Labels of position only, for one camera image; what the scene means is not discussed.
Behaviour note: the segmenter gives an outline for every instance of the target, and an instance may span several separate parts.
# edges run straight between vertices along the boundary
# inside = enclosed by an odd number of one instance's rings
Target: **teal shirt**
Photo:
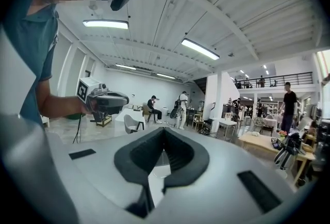
[[[21,116],[42,125],[36,87],[52,77],[52,60],[57,43],[58,13],[49,5],[26,15],[32,0],[14,0],[3,20],[3,27],[13,47],[36,75],[21,109]]]

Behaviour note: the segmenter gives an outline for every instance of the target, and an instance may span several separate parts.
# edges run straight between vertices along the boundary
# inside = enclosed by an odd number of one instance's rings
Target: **floor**
[[[112,115],[112,119],[114,120],[116,118],[116,115]],[[147,122],[148,116],[145,116],[146,120],[146,129],[150,127],[155,126],[161,126],[161,127],[173,127],[175,125],[175,119],[170,119],[169,116],[163,117],[162,121],[163,124],[154,124],[153,121]],[[81,142],[85,141],[92,141],[92,140],[99,140],[99,139],[107,139],[114,137],[114,121],[111,121],[108,125],[105,127],[96,126],[95,123],[90,122],[93,119],[92,115],[86,115],[82,117],[81,119]],[[186,130],[194,131],[195,127],[191,128],[191,123],[189,123],[189,126],[184,126]],[[58,134],[64,144],[72,144],[75,135],[77,133],[78,129],[78,120],[69,120],[66,118],[59,118],[59,119],[52,119],[50,120],[50,127],[45,128],[47,132],[54,132]],[[228,129],[227,135],[229,135],[229,138],[231,138],[232,143],[236,144],[238,146],[241,146],[241,142],[239,141],[239,137],[242,136],[245,132],[249,131],[250,126],[245,126],[244,121],[242,122],[241,127],[239,127],[237,130],[234,131],[233,137],[231,137],[233,129]],[[224,133],[223,128],[219,128],[220,134]],[[254,156],[256,156],[265,166],[276,169],[273,163],[274,154],[270,154],[268,152],[262,152],[253,148],[248,149],[249,152],[251,152]],[[296,172],[295,166],[292,168],[292,172]],[[292,172],[288,172],[288,176],[286,177],[286,182],[292,187],[294,191],[296,191],[296,188],[292,185],[294,174]]]

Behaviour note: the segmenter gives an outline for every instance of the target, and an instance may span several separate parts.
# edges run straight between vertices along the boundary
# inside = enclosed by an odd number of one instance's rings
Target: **fluorescent light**
[[[160,74],[160,73],[157,73],[157,75],[167,77],[167,78],[170,78],[170,79],[175,79],[175,77],[171,77],[171,76]]]
[[[213,60],[218,60],[220,58],[220,56],[218,54],[215,54],[214,52],[198,45],[197,43],[194,43],[192,42],[191,40],[188,40],[188,39],[184,39],[182,42],[181,42],[182,45],[186,46],[186,47],[189,47],[199,53],[202,53],[208,57],[210,57],[211,59]]]
[[[128,22],[121,20],[84,20],[85,27],[108,27],[128,29]]]
[[[116,66],[119,66],[119,67],[122,67],[122,68],[131,69],[131,70],[136,70],[136,68],[131,67],[131,66],[125,66],[125,65],[116,65]]]

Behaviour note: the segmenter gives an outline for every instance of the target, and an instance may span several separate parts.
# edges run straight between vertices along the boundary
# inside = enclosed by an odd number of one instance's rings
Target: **railing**
[[[290,82],[291,85],[313,83],[312,72],[263,77],[263,79],[264,81],[261,81],[261,77],[256,79],[237,80],[234,81],[234,83],[238,89],[284,86],[286,82]]]

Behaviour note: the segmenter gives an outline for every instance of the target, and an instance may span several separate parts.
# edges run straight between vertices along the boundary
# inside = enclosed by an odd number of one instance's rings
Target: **cable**
[[[82,116],[82,115],[83,115],[83,114],[80,113],[77,134],[76,134],[76,136],[74,137],[72,144],[74,143],[75,140],[76,140],[77,143],[78,143],[78,133],[79,133],[79,129],[80,129],[80,123],[81,123],[81,116]]]

